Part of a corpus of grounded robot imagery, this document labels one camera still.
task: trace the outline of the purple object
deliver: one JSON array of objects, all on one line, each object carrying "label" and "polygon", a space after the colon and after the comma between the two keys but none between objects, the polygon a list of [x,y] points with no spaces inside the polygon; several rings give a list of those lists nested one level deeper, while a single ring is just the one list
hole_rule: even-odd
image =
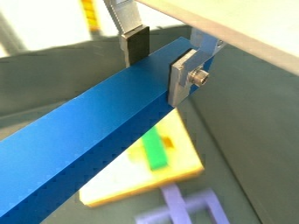
[{"label": "purple object", "polygon": [[211,218],[217,224],[230,224],[227,215],[221,206],[215,192],[209,189],[195,193],[183,200],[181,190],[177,185],[163,187],[163,196],[167,206],[161,207],[135,217],[136,224],[154,224],[158,221],[173,220],[175,224],[191,223],[190,213],[202,209],[210,210]]},{"label": "purple object", "polygon": [[170,208],[170,215],[174,224],[193,224],[191,217],[186,210],[186,204],[178,185],[167,185],[162,188],[163,198]]}]

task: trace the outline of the green block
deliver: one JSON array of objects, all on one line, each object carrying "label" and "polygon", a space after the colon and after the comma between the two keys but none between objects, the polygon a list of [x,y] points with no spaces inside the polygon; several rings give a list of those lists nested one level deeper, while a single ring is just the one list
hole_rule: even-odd
[{"label": "green block", "polygon": [[157,128],[153,127],[142,137],[145,143],[145,151],[147,155],[151,170],[158,170],[167,166],[167,155],[165,151],[165,143],[158,134]]}]

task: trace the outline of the yellow board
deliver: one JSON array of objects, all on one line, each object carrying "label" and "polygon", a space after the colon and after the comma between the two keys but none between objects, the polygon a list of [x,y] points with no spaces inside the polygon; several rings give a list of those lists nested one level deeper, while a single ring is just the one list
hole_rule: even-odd
[{"label": "yellow board", "polygon": [[80,201],[90,207],[120,200],[158,186],[197,176],[202,161],[175,109],[155,125],[163,139],[169,165],[153,171],[139,139],[79,190]]}]

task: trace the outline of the blue beam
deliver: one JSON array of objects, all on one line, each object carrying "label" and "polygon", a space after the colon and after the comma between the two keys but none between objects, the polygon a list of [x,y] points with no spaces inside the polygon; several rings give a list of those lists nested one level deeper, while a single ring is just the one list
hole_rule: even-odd
[{"label": "blue beam", "polygon": [[179,38],[0,142],[0,223],[40,223],[171,112]]}]

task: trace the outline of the gray floor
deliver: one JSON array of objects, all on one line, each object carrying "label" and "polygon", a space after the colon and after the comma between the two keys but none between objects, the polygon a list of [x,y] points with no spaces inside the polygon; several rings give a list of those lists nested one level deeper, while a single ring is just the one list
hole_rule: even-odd
[{"label": "gray floor", "polygon": [[[153,34],[154,51],[190,29]],[[0,59],[0,138],[123,67],[116,39]],[[213,187],[231,223],[258,223],[247,197],[263,223],[299,223],[298,94],[298,77],[227,46],[207,85],[181,106],[206,172],[179,186],[185,195]],[[87,209],[75,195],[47,222],[132,223],[163,203],[153,191]]]},{"label": "gray floor", "polygon": [[[239,183],[189,101],[181,106],[181,113],[206,167],[205,173],[198,178],[178,184],[182,189],[182,195],[187,196],[211,188],[219,196],[219,201],[231,223],[259,223]],[[43,223],[128,224],[135,223],[136,215],[150,212],[161,206],[165,206],[161,190],[153,190],[92,209],[80,203],[79,194],[76,193]],[[193,223],[213,223],[211,217],[205,211],[194,214],[191,218]]]}]

